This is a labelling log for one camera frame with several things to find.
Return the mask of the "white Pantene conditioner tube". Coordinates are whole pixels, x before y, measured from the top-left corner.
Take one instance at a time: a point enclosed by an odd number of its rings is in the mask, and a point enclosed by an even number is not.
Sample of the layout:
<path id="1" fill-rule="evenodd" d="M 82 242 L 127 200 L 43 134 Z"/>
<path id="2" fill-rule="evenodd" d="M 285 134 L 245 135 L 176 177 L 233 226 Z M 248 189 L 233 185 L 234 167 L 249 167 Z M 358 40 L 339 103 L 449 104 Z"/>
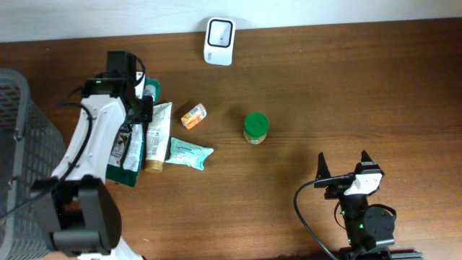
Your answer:
<path id="1" fill-rule="evenodd" d="M 167 145 L 170 138 L 172 103 L 163 103 L 153 107 L 152 121 L 146 132 L 146 158 L 145 171 L 148 173 L 161 173 Z"/>

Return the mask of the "small orange white box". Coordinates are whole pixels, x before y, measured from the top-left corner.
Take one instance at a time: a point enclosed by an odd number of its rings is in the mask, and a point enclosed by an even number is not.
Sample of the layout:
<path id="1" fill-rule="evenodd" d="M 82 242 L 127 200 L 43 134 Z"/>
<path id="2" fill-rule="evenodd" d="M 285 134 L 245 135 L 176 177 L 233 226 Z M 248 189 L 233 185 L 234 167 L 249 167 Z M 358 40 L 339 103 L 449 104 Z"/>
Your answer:
<path id="1" fill-rule="evenodd" d="M 204 105 L 199 103 L 181 118 L 181 122 L 187 129 L 192 129 L 203 121 L 206 116 L 207 112 Z"/>

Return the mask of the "green white 3M pouch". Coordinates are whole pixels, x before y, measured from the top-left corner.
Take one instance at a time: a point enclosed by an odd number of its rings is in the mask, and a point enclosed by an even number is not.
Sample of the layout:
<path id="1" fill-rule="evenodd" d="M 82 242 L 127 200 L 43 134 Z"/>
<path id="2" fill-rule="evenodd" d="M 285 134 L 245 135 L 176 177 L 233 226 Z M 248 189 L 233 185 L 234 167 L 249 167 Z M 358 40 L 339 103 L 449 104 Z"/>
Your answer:
<path id="1" fill-rule="evenodd" d="M 106 179 L 135 187 L 141 171 L 148 123 L 124 123 L 115 138 Z"/>

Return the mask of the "teal wet wipes pack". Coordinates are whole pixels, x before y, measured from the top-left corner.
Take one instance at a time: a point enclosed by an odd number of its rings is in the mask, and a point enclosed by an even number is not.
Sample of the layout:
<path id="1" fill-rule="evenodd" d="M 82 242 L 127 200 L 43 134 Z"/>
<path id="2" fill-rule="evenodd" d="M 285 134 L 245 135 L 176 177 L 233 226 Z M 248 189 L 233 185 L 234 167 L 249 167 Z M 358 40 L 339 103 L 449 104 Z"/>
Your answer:
<path id="1" fill-rule="evenodd" d="M 186 165 L 197 170 L 204 170 L 204 162 L 213 152 L 213 148 L 202 147 L 172 137 L 170 157 L 166 162 L 176 165 Z"/>

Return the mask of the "green lid glass jar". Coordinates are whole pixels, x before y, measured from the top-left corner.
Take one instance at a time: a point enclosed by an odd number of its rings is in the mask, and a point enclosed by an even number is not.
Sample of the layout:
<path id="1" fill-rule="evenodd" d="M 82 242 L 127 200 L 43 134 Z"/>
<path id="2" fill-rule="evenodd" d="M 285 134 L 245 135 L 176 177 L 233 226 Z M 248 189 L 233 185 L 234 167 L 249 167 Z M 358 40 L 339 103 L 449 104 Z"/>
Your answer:
<path id="1" fill-rule="evenodd" d="M 244 122 L 243 136 L 251 144 L 262 143 L 269 131 L 269 120 L 259 112 L 250 113 Z"/>

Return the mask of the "right black and white arm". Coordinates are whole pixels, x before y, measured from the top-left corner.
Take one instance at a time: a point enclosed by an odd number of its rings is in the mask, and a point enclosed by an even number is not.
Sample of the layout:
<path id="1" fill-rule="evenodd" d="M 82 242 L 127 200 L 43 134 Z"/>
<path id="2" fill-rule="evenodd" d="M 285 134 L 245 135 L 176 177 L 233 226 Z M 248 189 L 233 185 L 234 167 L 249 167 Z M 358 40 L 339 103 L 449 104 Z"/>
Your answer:
<path id="1" fill-rule="evenodd" d="M 337 199 L 342 210 L 349 247 L 340 250 L 342 259 L 389 259 L 388 247 L 395 243 L 396 211 L 383 204 L 369 204 L 367 198 L 380 189 L 385 173 L 366 151 L 355 169 L 333 177 L 321 152 L 316 173 L 317 189 L 324 188 L 326 200 Z"/>

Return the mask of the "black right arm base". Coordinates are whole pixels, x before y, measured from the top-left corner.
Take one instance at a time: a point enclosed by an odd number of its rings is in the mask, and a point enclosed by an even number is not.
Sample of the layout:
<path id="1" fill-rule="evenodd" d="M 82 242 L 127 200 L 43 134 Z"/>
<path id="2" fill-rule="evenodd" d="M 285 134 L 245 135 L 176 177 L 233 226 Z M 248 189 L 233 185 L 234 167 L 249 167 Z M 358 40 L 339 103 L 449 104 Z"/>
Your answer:
<path id="1" fill-rule="evenodd" d="M 380 251 L 369 251 L 364 253 L 355 254 L 352 252 L 341 251 L 341 260 L 423 260 L 424 255 L 422 252 L 413 250 L 404 251 L 390 251 L 383 249 Z"/>

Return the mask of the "left black and white arm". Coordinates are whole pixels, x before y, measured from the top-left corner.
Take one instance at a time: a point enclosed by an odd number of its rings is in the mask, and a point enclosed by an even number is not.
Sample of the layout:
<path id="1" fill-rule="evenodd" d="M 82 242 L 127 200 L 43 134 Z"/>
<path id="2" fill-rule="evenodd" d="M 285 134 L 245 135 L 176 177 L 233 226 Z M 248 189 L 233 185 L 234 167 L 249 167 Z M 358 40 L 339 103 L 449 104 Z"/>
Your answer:
<path id="1" fill-rule="evenodd" d="M 110 51 L 106 70 L 81 92 L 77 127 L 51 177 L 30 190 L 43 240 L 50 251 L 79 259 L 140 259 L 122 238 L 121 213 L 105 187 L 113 143 L 123 124 L 152 120 L 153 99 L 137 97 L 142 60 Z"/>

